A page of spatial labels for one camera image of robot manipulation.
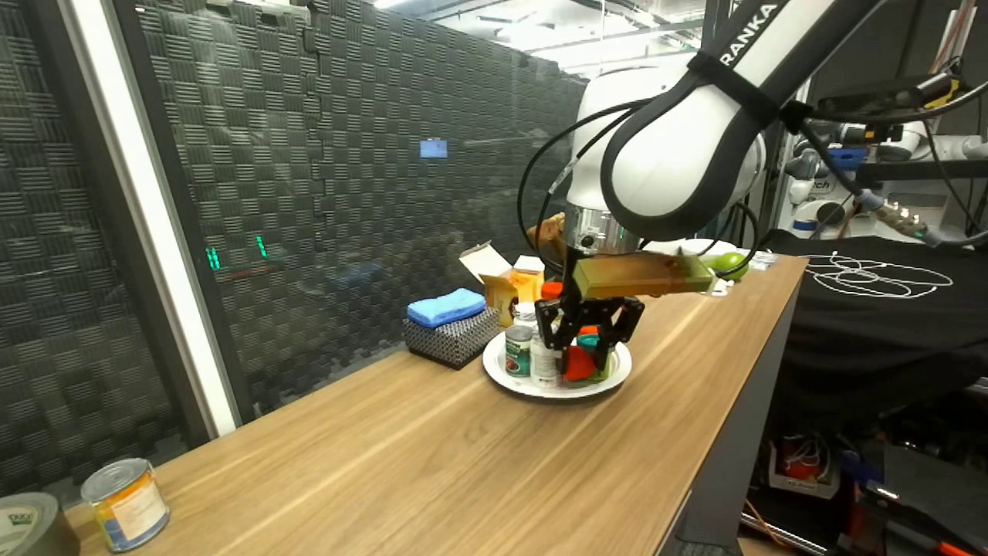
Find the wooden table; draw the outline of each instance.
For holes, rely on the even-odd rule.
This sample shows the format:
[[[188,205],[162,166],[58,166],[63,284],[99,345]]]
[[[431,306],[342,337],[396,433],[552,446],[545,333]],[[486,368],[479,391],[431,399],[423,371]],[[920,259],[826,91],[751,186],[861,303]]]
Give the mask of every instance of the wooden table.
[[[170,525],[139,556],[637,556],[738,548],[802,259],[727,295],[652,300],[632,374],[534,402],[479,361],[390,356],[158,468]],[[84,552],[105,552],[84,507]]]

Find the small bottle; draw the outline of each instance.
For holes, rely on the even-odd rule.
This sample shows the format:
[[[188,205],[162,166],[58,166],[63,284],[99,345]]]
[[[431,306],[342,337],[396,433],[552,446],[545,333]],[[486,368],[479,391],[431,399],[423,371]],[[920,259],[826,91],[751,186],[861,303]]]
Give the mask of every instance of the small bottle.
[[[544,259],[538,256],[519,256],[511,269],[511,284],[519,289],[519,303],[538,303],[544,289]]]
[[[540,333],[530,339],[530,383],[558,385],[558,352]]]
[[[534,303],[519,303],[503,333],[503,368],[511,375],[530,375],[530,339],[538,337]]]

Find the gray acoustic foam wall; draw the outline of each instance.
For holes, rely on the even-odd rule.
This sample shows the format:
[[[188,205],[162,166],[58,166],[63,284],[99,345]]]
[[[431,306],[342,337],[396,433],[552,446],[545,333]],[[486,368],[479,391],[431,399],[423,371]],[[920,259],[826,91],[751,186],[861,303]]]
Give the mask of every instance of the gray acoustic foam wall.
[[[411,300],[471,284],[459,251],[519,256],[530,143],[569,126],[582,88],[364,0],[149,4],[143,28],[256,410],[396,349]],[[429,136],[443,159],[420,159]],[[538,166],[529,219],[562,159]]]
[[[0,0],[0,494],[183,452],[36,49]]]

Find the red item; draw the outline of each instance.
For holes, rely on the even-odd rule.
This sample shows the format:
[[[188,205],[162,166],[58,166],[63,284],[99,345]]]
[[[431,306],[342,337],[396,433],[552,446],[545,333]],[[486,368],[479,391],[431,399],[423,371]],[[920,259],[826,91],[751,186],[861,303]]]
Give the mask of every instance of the red item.
[[[935,542],[935,552],[940,556],[970,556],[962,545],[953,545],[953,542]]]
[[[592,378],[592,374],[595,374],[592,352],[580,345],[569,345],[562,356],[558,383],[585,383]]]
[[[781,472],[789,478],[810,480],[810,478],[818,478],[822,465],[802,456],[786,456]]]
[[[562,295],[562,280],[544,280],[540,300],[558,300]]]

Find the blue sponge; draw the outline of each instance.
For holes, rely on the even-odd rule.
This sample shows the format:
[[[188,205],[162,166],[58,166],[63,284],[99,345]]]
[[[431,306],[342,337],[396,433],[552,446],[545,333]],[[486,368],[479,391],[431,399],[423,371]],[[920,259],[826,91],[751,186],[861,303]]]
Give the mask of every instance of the blue sponge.
[[[471,314],[486,310],[486,306],[488,303],[482,293],[457,287],[443,295],[408,303],[408,319],[420,326],[442,326],[452,322],[471,319]]]

